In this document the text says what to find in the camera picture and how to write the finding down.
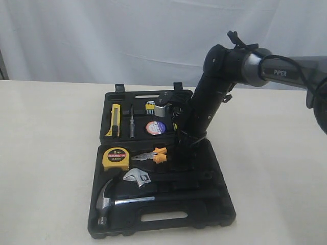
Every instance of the tool kit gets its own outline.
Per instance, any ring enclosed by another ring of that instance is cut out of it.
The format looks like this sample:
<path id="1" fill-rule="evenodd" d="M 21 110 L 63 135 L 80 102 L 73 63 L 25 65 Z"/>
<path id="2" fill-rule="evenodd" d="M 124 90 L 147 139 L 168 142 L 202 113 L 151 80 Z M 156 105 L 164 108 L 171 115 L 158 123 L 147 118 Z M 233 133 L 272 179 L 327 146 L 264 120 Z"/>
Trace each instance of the tool kit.
<path id="1" fill-rule="evenodd" d="M 90 235 L 101 239 L 146 230 L 230 225 L 236 214 L 210 142 L 202 138 L 193 141 L 191 151 L 179 149 L 181 131 L 174 118 L 193 93 L 181 83 L 165 91 L 130 92 L 123 84 L 115 88 L 105 95 Z M 145 214 L 175 211 L 187 217 L 142 221 Z"/>

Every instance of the pliers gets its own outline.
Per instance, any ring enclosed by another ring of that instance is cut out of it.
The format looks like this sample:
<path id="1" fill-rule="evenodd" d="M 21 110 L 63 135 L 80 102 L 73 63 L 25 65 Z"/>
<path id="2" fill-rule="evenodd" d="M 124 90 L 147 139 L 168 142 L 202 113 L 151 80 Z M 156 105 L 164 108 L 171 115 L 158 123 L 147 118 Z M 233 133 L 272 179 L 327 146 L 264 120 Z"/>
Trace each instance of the pliers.
<path id="1" fill-rule="evenodd" d="M 144 161 L 147 159 L 153 159 L 157 164 L 167 161 L 167 148 L 155 148 L 152 152 L 146 152 L 134 157 L 131 157 L 131 160 Z"/>

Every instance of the screwdriver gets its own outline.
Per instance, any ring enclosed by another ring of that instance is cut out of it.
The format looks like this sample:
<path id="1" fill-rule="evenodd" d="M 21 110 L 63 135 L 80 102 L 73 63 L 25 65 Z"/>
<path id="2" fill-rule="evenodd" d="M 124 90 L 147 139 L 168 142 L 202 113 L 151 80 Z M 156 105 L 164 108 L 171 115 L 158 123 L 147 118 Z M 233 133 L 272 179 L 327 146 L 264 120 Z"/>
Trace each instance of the screwdriver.
<path id="1" fill-rule="evenodd" d="M 131 106 L 131 120 L 129 123 L 129 130 L 130 130 L 130 138 L 135 138 L 134 130 L 135 130 L 135 124 L 134 124 L 134 116 L 133 116 L 133 105 Z"/>

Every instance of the white backdrop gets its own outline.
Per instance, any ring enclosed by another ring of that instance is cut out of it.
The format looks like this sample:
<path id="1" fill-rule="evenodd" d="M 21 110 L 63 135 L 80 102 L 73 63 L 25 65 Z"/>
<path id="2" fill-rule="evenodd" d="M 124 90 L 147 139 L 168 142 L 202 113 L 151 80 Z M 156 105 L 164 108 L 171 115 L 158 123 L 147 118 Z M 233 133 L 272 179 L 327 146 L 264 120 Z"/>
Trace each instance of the white backdrop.
<path id="1" fill-rule="evenodd" d="M 322 0 L 0 0 L 0 49 L 11 79 L 195 86 L 229 30 L 275 54 L 327 55 L 326 12 Z"/>

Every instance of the white table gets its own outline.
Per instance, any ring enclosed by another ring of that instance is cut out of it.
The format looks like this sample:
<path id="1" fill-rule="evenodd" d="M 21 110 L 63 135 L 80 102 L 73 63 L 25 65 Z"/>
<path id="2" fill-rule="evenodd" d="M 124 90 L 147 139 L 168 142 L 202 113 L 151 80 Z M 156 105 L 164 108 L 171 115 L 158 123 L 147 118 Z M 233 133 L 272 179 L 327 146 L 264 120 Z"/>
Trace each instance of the white table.
<path id="1" fill-rule="evenodd" d="M 327 136 L 304 91 L 256 89 L 235 89 L 208 130 L 237 212 L 231 226 L 93 240 L 92 180 L 113 90 L 0 81 L 0 244 L 327 244 Z"/>

